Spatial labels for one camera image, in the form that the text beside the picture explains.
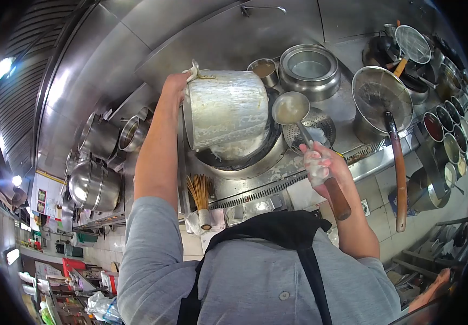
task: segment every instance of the shirt button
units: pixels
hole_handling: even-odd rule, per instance
[[[281,299],[281,300],[286,300],[286,299],[288,299],[288,298],[290,298],[290,294],[289,294],[289,292],[287,292],[287,291],[283,291],[283,292],[281,292],[281,294],[279,295],[279,299]]]

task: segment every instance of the black apron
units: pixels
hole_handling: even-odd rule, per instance
[[[221,231],[212,237],[204,257],[196,267],[194,286],[187,298],[181,300],[177,324],[195,325],[198,323],[199,310],[201,309],[201,301],[198,299],[198,278],[207,252],[223,241],[262,238],[285,249],[297,251],[321,314],[322,324],[331,325],[332,320],[322,284],[321,271],[312,247],[317,229],[321,228],[327,231],[330,227],[329,221],[314,217],[307,211],[281,211],[261,214]]]

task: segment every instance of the gray shirt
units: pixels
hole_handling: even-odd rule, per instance
[[[334,324],[388,324],[400,299],[376,258],[350,257],[319,229],[313,241]],[[133,204],[120,265],[118,307],[126,324],[175,324],[198,261],[183,262],[176,212],[163,199]],[[218,244],[198,281],[199,324],[320,324],[296,251],[260,241]]]

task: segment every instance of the ladle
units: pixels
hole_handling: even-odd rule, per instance
[[[308,115],[309,111],[310,101],[305,95],[297,92],[288,92],[280,95],[274,102],[272,117],[274,121],[282,125],[295,124],[306,140],[308,150],[313,150],[313,138],[301,123],[301,120]],[[329,169],[328,177],[324,179],[324,185],[326,185],[326,189],[328,190],[335,218],[338,220],[347,219],[351,215],[351,207],[348,205],[331,169]]]

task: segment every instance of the hand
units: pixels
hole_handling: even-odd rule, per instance
[[[305,144],[301,144],[299,148],[305,154],[305,157],[306,157],[306,154],[307,154],[306,151],[308,151],[308,147]],[[325,165],[329,166],[331,173],[337,180],[341,188],[341,191],[344,193],[349,203],[351,196],[354,196],[354,192],[356,192],[356,186],[353,181],[353,176],[351,172],[349,171],[349,168],[344,158],[342,158],[338,153],[334,152],[331,149],[328,149],[327,147],[323,146],[317,141],[313,143],[313,150],[315,152],[312,152],[310,154],[317,155],[318,153],[320,153],[321,158],[329,160],[329,163]],[[311,176],[309,173],[308,173],[308,179],[311,182]],[[326,185],[322,184],[319,186],[315,186],[313,189],[319,195],[328,199],[329,203],[331,204],[331,199],[329,198]]]
[[[167,96],[167,98],[176,98],[178,104],[181,103],[184,99],[184,89],[185,86],[187,86],[187,78],[190,75],[190,72],[168,75],[160,97]]]

